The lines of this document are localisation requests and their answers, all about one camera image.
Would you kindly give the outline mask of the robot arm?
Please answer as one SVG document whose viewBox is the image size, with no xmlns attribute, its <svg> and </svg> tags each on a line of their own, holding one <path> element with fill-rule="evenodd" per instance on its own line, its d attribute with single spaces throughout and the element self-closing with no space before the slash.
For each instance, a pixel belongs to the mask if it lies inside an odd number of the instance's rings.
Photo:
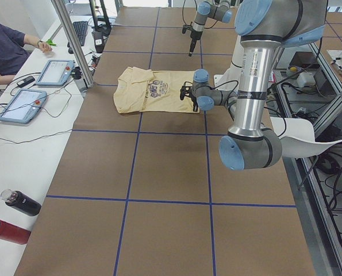
<svg viewBox="0 0 342 276">
<path fill-rule="evenodd" d="M 219 142 L 227 168 L 266 168 L 280 159 L 280 139 L 262 124 L 274 56 L 280 47 L 322 38 L 327 5 L 327 1 L 243 1 L 234 17 L 244 51 L 237 94 L 210 87 L 205 70 L 194 73 L 190 90 L 194 105 L 201 110 L 222 105 L 233 117 L 233 125 Z"/>
<path fill-rule="evenodd" d="M 208 29 L 215 26 L 217 22 L 230 24 L 233 19 L 233 12 L 237 11 L 240 1 L 202 1 L 196 4 L 196 14 L 194 21 L 187 24 L 184 18 L 184 12 L 182 12 L 183 26 L 182 33 L 185 34 L 189 30 L 191 43 L 188 56 L 191 57 L 194 53 L 196 44 L 201 40 L 203 31 L 206 29 L 205 25 L 207 19 L 215 20 L 215 23 L 208 27 Z"/>
</svg>

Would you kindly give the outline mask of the person's hand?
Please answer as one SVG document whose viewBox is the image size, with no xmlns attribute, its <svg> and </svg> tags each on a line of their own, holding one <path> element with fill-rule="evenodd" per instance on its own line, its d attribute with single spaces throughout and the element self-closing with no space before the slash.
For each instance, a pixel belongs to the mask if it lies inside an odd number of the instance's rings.
<svg viewBox="0 0 342 276">
<path fill-rule="evenodd" d="M 39 43 L 39 49 L 42 52 L 51 52 L 52 51 L 52 47 L 46 42 L 40 42 Z"/>
</svg>

